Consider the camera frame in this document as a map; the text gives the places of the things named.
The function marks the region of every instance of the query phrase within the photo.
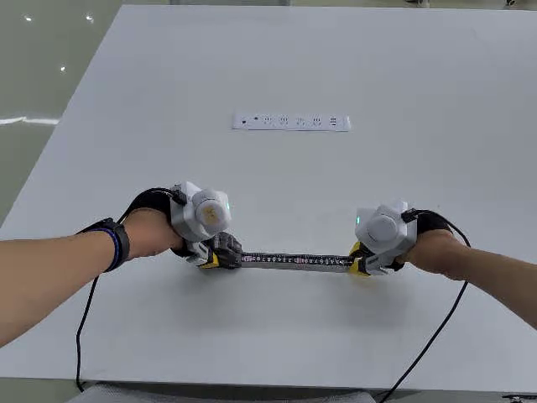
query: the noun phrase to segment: power strip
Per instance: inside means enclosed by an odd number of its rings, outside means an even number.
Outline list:
[[[348,132],[351,129],[351,119],[345,115],[320,113],[235,113],[233,128]]]

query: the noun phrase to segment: measuring tape blade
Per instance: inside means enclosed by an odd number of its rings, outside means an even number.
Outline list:
[[[242,267],[346,273],[354,258],[333,254],[264,254],[242,252]]]

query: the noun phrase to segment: floor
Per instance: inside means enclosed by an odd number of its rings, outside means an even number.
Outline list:
[[[511,6],[505,0],[420,0],[418,6],[405,0],[4,0],[0,4],[4,56],[0,63],[0,225],[123,3],[537,9],[537,0],[518,0]],[[6,403],[59,403],[76,393],[70,380],[0,379],[0,399]],[[400,400],[501,399],[486,392],[420,392]]]

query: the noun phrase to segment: human arm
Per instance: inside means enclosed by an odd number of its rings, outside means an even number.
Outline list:
[[[123,224],[130,243],[128,259],[182,247],[162,212],[140,208]],[[112,238],[103,231],[0,242],[0,347],[106,270],[114,250]]]
[[[422,233],[404,259],[425,271],[468,281],[537,329],[536,264],[470,249],[446,230]]]

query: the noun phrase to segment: wristband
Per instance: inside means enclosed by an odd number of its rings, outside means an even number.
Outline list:
[[[114,259],[108,269],[105,270],[105,273],[112,271],[125,263],[128,259],[128,252],[130,250],[130,243],[125,227],[122,224],[114,222],[111,218],[106,218],[84,228],[79,233],[89,233],[93,231],[103,231],[107,233],[114,242]]]

